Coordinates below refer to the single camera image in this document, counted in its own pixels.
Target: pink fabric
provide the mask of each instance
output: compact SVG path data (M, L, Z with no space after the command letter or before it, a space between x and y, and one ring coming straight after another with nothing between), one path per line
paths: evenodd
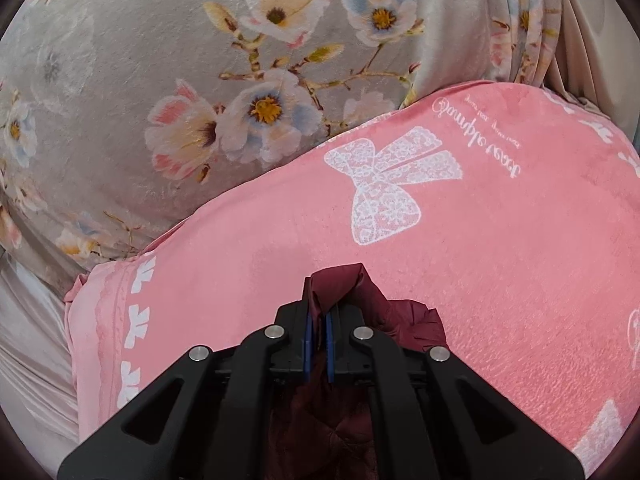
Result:
M640 404L639 235L640 160L609 121L527 86L438 92L96 267L68 298L81 438L191 346L236 345L305 276L362 262L589 473Z

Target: lace bow pattern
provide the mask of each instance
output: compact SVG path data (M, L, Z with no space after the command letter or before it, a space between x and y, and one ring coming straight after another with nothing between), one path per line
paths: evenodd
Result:
M435 134L416 126L378 153L371 140L357 139L324 154L324 161L350 176L356 187L351 232L357 244L379 242L420 221L420 207L400 186L462 179L462 169L448 151L413 160L441 145Z

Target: maroon fabric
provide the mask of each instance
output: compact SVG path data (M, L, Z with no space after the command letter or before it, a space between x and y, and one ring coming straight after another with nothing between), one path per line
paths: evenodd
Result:
M446 346L435 310L412 300L387 300L362 264L332 267L311 276L309 309L318 323L340 300L356 305L367 326L400 346L427 351ZM334 388L326 378L326 354L316 349L309 383L285 390L273 401L268 480L372 480L377 478L373 432L364 388Z

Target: yellow flower center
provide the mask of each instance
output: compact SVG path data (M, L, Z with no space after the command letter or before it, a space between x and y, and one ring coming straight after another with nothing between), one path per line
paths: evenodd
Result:
M520 15L520 28L523 30L529 30L529 11L523 10Z
M371 13L371 21L377 30L389 30L398 20L396 15L388 9L378 8Z
M276 97L266 95L251 103L249 115L259 123L273 124L282 115L282 106Z
M267 12L267 20L273 23L273 25L281 24L286 17L287 15L280 7L273 7L273 9Z
M9 133L13 137L14 140L20 139L20 123L18 121L14 121L9 126Z

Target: floral fabric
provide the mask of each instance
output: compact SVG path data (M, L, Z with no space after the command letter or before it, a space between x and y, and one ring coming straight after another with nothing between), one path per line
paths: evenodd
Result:
M330 137L540 86L561 0L26 0L0 41L0 242L60 294Z

